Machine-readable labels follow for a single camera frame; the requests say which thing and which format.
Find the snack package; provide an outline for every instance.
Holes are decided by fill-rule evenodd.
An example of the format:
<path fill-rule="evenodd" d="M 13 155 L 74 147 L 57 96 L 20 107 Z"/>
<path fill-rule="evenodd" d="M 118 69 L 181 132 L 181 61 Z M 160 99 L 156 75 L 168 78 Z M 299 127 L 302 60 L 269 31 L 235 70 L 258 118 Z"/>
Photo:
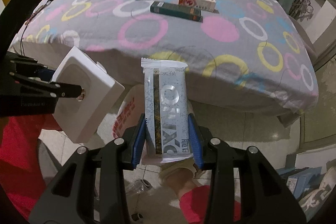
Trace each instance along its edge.
<path fill-rule="evenodd" d="M 141 66 L 145 74 L 147 125 L 147 156 L 143 164 L 144 161 L 145 164 L 163 164 L 192 157 L 184 76 L 188 65 L 142 58 Z"/>

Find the red shorts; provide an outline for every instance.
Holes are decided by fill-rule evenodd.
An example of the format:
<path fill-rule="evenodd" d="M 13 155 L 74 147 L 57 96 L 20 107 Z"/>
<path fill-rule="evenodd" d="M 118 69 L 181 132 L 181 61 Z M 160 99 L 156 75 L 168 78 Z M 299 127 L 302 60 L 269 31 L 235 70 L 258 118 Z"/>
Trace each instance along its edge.
<path fill-rule="evenodd" d="M 182 213 L 190 224 L 202 224 L 208 207 L 210 186 L 205 185 L 191 190 L 180 199 Z M 240 220 L 241 204 L 235 201 L 234 221 Z"/>

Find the white box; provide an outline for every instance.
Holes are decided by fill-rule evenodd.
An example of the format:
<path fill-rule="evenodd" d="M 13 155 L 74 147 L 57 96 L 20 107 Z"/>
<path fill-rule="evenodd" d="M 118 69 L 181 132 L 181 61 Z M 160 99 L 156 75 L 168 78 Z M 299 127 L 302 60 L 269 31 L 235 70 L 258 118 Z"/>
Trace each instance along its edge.
<path fill-rule="evenodd" d="M 215 0 L 179 0 L 178 4 L 187 7 L 195 7 L 210 12 L 213 12 L 216 7 Z"/>
<path fill-rule="evenodd" d="M 63 59 L 52 81 L 80 85 L 85 90 L 81 102 L 76 98 L 59 98 L 53 114 L 73 143 L 89 141 L 125 89 L 100 63 L 94 63 L 76 47 Z"/>

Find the tiled floor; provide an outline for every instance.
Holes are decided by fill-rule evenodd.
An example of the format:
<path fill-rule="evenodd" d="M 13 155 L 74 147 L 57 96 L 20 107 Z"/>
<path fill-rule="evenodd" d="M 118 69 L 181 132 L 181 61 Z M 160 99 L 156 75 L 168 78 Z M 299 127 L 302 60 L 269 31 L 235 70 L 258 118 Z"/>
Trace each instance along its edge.
<path fill-rule="evenodd" d="M 192 102 L 196 120 L 199 125 L 208 127 L 216 136 L 229 145 L 246 149 L 254 145 L 260 149 L 274 168 L 284 167 L 287 153 L 294 152 L 299 145 L 299 122 L 289 129 L 284 129 L 277 118 L 259 114 L 241 113 L 219 107 Z M 97 134 L 89 143 L 84 144 L 90 149 L 102 147 L 112 140 L 111 128 L 119 106 L 115 106 L 102 124 Z M 72 153 L 81 146 L 73 144 L 65 135 L 57 131 L 43 131 L 40 137 L 55 157 L 64 164 Z M 125 171 L 125 184 L 138 178 L 148 180 L 153 189 L 146 193 L 128 198 L 130 214 L 137 212 L 144 216 L 145 224 L 164 224 L 167 217 L 170 223 L 186 223 L 179 201 L 174 193 L 158 183 L 159 167 L 139 165 L 131 172 Z M 240 199 L 239 174 L 235 170 L 236 199 Z M 211 172 L 204 174 L 199 180 L 200 185 L 210 184 Z"/>

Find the bed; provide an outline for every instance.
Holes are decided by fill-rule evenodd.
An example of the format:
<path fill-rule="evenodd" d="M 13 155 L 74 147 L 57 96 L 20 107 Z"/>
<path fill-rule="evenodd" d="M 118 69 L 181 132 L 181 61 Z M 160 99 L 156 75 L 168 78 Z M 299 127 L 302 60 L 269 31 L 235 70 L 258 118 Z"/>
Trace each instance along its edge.
<path fill-rule="evenodd" d="M 55 0 L 29 23 L 25 54 L 56 68 L 76 46 L 130 85 L 143 83 L 141 57 L 180 60 L 190 100 L 269 115 L 316 105 L 310 59 L 276 0 L 216 0 L 201 22 L 151 13 L 153 1 Z"/>

